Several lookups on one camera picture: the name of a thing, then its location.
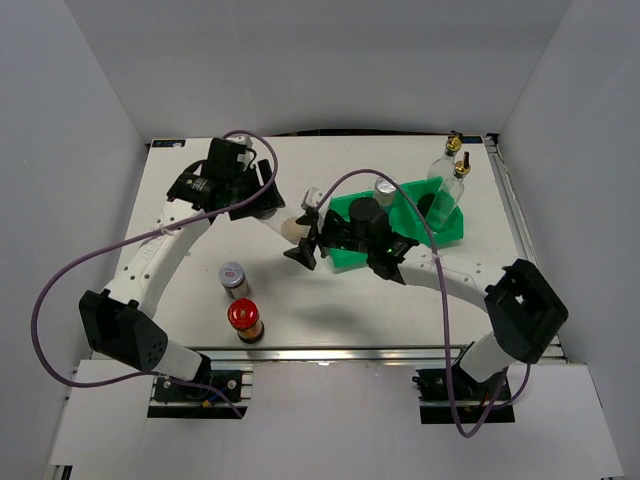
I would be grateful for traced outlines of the oil bottle with dark contents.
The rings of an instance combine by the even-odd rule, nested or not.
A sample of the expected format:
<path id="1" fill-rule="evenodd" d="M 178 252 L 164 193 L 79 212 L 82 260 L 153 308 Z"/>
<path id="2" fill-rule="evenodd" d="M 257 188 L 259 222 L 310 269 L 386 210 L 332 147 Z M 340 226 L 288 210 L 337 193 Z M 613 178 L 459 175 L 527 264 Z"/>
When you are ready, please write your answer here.
<path id="1" fill-rule="evenodd" d="M 419 211 L 433 231 L 439 232 L 446 226 L 464 193 L 464 179 L 470 170 L 470 154 L 465 151 L 463 158 L 456 160 L 453 175 L 445 182 L 435 179 L 440 181 L 438 189 L 420 198 Z"/>

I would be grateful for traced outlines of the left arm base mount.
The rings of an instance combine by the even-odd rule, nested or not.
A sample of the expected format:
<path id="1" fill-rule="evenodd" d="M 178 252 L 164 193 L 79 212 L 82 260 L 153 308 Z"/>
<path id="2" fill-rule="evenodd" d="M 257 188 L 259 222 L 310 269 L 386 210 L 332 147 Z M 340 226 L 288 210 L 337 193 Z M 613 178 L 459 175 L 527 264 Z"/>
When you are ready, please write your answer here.
<path id="1" fill-rule="evenodd" d="M 176 384 L 166 376 L 154 380 L 147 409 L 150 419 L 240 420 L 247 412 L 253 387 L 248 364 L 213 363 L 201 385 Z"/>

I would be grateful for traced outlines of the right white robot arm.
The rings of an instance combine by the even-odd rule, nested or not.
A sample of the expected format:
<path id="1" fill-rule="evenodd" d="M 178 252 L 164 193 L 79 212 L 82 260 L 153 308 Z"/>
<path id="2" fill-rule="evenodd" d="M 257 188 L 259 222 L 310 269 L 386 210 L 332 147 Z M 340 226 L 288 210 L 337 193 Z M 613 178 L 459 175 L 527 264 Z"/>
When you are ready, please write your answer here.
<path id="1" fill-rule="evenodd" d="M 484 311 L 491 332 L 474 341 L 456 359 L 453 390 L 472 399 L 484 391 L 495 374 L 521 362 L 537 363 L 569 317 L 551 285 L 531 262 L 518 258 L 495 267 L 451 255 L 436 255 L 417 240 L 395 232 L 388 214 L 370 197 L 358 198 L 343 219 L 329 210 L 308 209 L 282 225 L 294 248 L 285 256 L 314 269 L 317 249 L 363 253 L 380 278 L 426 287 L 472 304 Z"/>

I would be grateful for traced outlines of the clear oil bottle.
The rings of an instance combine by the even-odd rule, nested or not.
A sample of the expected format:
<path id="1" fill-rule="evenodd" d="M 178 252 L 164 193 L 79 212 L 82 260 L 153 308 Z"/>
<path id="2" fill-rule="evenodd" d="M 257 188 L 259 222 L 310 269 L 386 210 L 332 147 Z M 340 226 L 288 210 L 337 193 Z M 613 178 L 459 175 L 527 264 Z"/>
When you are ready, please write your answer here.
<path id="1" fill-rule="evenodd" d="M 427 173 L 428 180 L 439 179 L 441 182 L 445 182 L 453 175 L 456 155 L 462 147 L 463 138 L 462 133 L 457 131 L 451 132 L 451 135 L 445 143 L 443 154 L 429 167 Z"/>

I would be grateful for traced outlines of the green three-compartment bin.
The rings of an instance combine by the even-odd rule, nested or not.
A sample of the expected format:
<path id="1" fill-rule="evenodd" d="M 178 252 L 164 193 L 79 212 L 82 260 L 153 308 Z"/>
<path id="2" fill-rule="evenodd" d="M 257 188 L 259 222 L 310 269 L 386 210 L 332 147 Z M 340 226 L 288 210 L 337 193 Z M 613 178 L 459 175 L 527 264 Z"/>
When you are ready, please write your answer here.
<path id="1" fill-rule="evenodd" d="M 438 193 L 440 183 L 441 181 L 439 179 L 431 179 L 401 184 L 402 189 L 409 195 L 424 215 L 433 233 L 437 248 L 455 243 L 464 236 L 464 217 L 459 206 L 456 206 L 451 211 L 446 224 L 438 222 L 435 224 L 431 223 L 432 220 L 435 220 L 435 213 L 429 214 L 431 203 L 433 202 L 432 196 Z M 329 208 L 336 211 L 345 220 L 348 220 L 350 204 L 357 198 L 372 196 L 373 191 L 368 190 L 333 197 L 329 202 Z M 389 220 L 391 228 L 395 232 L 418 240 L 424 245 L 430 245 L 430 238 L 417 214 L 400 193 L 397 193 L 394 197 L 389 212 Z M 337 270 L 350 270 L 366 266 L 366 255 L 364 253 L 350 252 L 344 249 L 331 249 L 329 256 L 333 267 Z"/>

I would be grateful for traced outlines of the white powder shaker jar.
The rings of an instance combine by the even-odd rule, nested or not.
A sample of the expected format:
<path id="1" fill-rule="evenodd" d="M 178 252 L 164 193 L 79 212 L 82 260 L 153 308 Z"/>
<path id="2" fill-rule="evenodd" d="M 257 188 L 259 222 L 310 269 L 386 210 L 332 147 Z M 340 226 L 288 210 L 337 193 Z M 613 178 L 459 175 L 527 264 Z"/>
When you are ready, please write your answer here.
<path id="1" fill-rule="evenodd" d="M 310 227 L 297 223 L 299 216 L 288 209 L 276 209 L 268 218 L 260 219 L 260 222 L 270 228 L 292 245 L 298 245 L 300 240 L 306 238 Z"/>

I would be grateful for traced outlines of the blue label shaker jar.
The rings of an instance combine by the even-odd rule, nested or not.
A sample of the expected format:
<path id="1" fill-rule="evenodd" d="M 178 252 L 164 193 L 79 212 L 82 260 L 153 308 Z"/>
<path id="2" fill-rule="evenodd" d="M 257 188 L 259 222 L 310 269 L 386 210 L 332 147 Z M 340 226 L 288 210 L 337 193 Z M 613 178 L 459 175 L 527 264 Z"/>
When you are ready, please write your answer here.
<path id="1" fill-rule="evenodd" d="M 389 213 L 393 207 L 396 192 L 396 187 L 385 178 L 378 177 L 375 180 L 373 186 L 373 198 L 387 213 Z"/>

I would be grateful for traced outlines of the red label spice jar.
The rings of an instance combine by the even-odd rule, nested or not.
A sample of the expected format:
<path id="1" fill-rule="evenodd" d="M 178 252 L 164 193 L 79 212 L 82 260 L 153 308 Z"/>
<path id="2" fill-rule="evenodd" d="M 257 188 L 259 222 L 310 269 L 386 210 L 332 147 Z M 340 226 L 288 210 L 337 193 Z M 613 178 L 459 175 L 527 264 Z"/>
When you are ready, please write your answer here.
<path id="1" fill-rule="evenodd" d="M 227 262 L 218 270 L 218 279 L 226 294 L 234 299 L 246 298 L 250 285 L 244 268 L 237 262 Z"/>

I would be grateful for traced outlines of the red cap sauce bottle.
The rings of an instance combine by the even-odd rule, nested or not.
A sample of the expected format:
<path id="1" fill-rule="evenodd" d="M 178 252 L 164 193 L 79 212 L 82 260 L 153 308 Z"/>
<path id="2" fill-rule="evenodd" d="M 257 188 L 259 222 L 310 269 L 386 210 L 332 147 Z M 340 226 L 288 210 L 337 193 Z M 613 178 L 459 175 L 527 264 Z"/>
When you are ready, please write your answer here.
<path id="1" fill-rule="evenodd" d="M 258 307 L 248 298 L 235 300 L 228 308 L 227 318 L 244 343 L 257 343 L 264 336 L 265 327 Z"/>

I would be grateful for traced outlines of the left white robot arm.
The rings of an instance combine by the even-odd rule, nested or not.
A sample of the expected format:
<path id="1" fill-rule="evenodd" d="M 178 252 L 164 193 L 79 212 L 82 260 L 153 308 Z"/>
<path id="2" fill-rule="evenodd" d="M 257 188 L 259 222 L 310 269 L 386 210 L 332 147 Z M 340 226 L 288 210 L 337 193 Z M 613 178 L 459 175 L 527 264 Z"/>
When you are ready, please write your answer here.
<path id="1" fill-rule="evenodd" d="M 170 340 L 154 316 L 180 264 L 217 216 L 261 218 L 284 207 L 275 185 L 278 163 L 258 159 L 257 138 L 236 130 L 212 139 L 207 156 L 168 189 L 154 230 L 132 258 L 102 291 L 86 291 L 79 302 L 93 351 L 141 373 L 175 378 L 191 399 L 209 392 L 210 362 Z"/>

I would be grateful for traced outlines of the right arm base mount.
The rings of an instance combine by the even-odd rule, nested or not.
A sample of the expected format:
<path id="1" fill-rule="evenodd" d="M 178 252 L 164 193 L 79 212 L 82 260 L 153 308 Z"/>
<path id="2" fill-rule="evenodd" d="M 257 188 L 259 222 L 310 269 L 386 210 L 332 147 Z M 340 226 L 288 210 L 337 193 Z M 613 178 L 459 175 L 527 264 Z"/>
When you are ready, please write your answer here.
<path id="1" fill-rule="evenodd" d="M 469 348 L 470 345 L 465 346 L 452 363 L 452 386 L 460 423 L 475 424 L 489 405 L 497 387 L 500 388 L 499 395 L 485 423 L 514 423 L 514 409 L 509 404 L 512 398 L 511 389 L 507 380 L 500 380 L 501 373 L 495 373 L 485 382 L 478 383 L 458 366 Z M 445 368 L 419 369 L 412 381 L 418 390 L 421 424 L 453 425 Z"/>

